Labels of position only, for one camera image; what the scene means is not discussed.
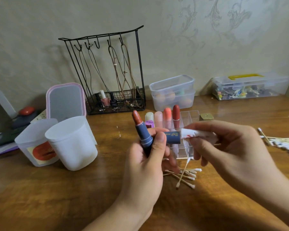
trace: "black metal rack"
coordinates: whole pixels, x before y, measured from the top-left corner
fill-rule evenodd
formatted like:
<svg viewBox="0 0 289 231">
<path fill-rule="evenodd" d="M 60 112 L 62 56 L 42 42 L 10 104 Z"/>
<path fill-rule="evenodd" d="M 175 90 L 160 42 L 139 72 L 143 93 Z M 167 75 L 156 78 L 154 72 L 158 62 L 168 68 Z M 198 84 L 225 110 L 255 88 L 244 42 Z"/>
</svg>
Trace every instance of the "black metal rack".
<svg viewBox="0 0 289 231">
<path fill-rule="evenodd" d="M 146 98 L 145 98 L 145 91 L 144 91 L 145 87 L 144 87 L 140 48 L 139 48 L 139 38 L 138 38 L 138 30 L 143 28 L 143 27 L 144 26 L 142 25 L 142 26 L 140 26 L 134 30 L 130 30 L 130 31 L 85 36 L 85 37 L 80 37 L 80 38 L 75 38 L 75 39 L 59 38 L 59 40 L 64 41 L 64 43 L 66 45 L 66 48 L 70 54 L 71 60 L 72 60 L 73 65 L 75 67 L 76 73 L 78 75 L 79 81 L 81 83 L 81 86 L 85 92 L 85 96 L 87 99 L 86 100 L 86 108 L 87 108 L 87 113 L 89 115 L 105 114 L 105 113 L 119 113 L 119 112 L 132 112 L 133 110 L 143 111 L 145 109 L 145 105 L 146 105 Z M 97 95 L 97 93 L 94 94 L 92 88 L 90 90 L 91 84 L 88 84 L 88 82 L 87 82 L 85 69 L 83 67 L 83 63 L 82 63 L 81 57 L 80 57 L 80 52 L 82 51 L 82 48 L 83 48 L 81 43 L 84 42 L 86 48 L 88 50 L 90 50 L 90 47 L 92 47 L 93 44 L 91 45 L 89 43 L 89 39 L 95 39 L 96 38 L 97 42 L 94 41 L 94 44 L 95 44 L 96 48 L 99 49 L 100 48 L 99 38 L 108 37 L 109 38 L 107 40 L 108 46 L 111 46 L 111 36 L 120 35 L 119 39 L 120 39 L 121 44 L 123 44 L 123 40 L 122 40 L 121 35 L 131 33 L 131 32 L 135 32 L 135 36 L 136 36 L 136 44 L 137 44 L 137 52 L 138 52 L 138 59 L 139 59 L 139 68 L 140 68 L 142 88 L 139 88 L 137 86 L 136 90 L 113 91 L 113 95 L 115 97 L 117 105 L 105 107 L 97 98 L 97 96 L 99 96 L 101 98 L 101 94 L 100 93 L 98 93 L 98 95 Z M 79 57 L 75 53 L 74 48 L 79 51 Z M 71 51 L 72 51 L 72 53 L 76 59 L 76 62 L 73 59 Z M 105 96 L 110 98 L 110 93 L 105 92 Z"/>
</svg>

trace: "yellow handle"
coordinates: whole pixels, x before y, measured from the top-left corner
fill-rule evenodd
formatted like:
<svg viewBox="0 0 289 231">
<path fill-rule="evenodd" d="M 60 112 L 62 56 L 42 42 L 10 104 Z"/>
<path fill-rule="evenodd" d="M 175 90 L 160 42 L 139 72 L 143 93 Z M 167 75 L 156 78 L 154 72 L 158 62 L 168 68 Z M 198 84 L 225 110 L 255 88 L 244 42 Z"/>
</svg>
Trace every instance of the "yellow handle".
<svg viewBox="0 0 289 231">
<path fill-rule="evenodd" d="M 250 74 L 242 74 L 242 75 L 232 75 L 229 76 L 228 78 L 230 78 L 231 80 L 236 80 L 237 78 L 246 78 L 246 77 L 264 77 L 263 75 L 260 74 L 256 74 L 256 73 L 250 73 Z"/>
</svg>

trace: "acrylic lipstick organizer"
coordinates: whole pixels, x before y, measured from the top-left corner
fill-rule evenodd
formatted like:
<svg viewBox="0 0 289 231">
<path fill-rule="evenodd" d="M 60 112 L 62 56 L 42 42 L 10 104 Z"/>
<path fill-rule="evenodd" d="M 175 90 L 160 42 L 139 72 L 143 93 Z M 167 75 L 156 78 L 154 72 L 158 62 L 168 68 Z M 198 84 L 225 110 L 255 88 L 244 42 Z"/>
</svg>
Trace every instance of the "acrylic lipstick organizer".
<svg viewBox="0 0 289 231">
<path fill-rule="evenodd" d="M 199 121 L 198 110 L 180 112 L 180 128 L 184 128 L 185 126 L 198 121 Z M 155 127 L 163 126 L 163 128 L 167 128 L 170 131 L 175 130 L 172 118 L 171 118 L 171 128 L 169 128 L 170 121 L 168 123 L 165 120 L 162 122 L 154 122 L 154 125 Z M 170 145 L 170 149 L 176 154 L 177 159 L 186 159 L 188 157 L 192 157 L 194 154 L 193 147 L 189 144 L 189 142 L 183 139 L 181 139 L 180 144 Z"/>
</svg>

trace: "white tissue with lipstick stain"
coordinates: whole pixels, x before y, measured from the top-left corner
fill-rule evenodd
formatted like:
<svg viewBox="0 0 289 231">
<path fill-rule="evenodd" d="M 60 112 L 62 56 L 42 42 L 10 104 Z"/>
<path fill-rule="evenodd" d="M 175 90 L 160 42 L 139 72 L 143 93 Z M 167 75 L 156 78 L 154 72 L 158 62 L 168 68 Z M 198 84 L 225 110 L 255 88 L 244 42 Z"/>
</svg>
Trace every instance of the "white tissue with lipstick stain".
<svg viewBox="0 0 289 231">
<path fill-rule="evenodd" d="M 216 143 L 218 140 L 216 134 L 213 132 L 209 132 L 209 131 L 197 131 L 197 130 L 184 129 L 184 128 L 182 128 L 180 131 L 181 131 L 181 139 L 188 140 L 189 138 L 200 137 L 204 140 L 207 140 L 211 144 Z"/>
</svg>

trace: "patterned wallpaper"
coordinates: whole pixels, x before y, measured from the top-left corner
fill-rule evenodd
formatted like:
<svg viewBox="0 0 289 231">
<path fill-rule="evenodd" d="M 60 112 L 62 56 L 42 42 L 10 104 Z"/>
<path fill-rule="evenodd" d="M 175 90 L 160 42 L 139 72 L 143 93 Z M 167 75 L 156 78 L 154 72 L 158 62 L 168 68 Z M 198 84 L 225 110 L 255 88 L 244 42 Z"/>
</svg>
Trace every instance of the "patterned wallpaper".
<svg viewBox="0 0 289 231">
<path fill-rule="evenodd" d="M 0 89 L 16 110 L 44 107 L 51 86 L 78 81 L 59 37 L 140 25 L 146 91 L 179 74 L 195 78 L 197 94 L 211 77 L 273 69 L 289 75 L 289 0 L 0 0 Z M 141 85 L 135 35 L 124 41 Z M 118 90 L 107 42 L 100 43 L 93 51 L 101 74 Z M 119 49 L 118 39 L 112 44 Z M 91 84 L 94 92 L 104 89 L 96 73 Z"/>
</svg>

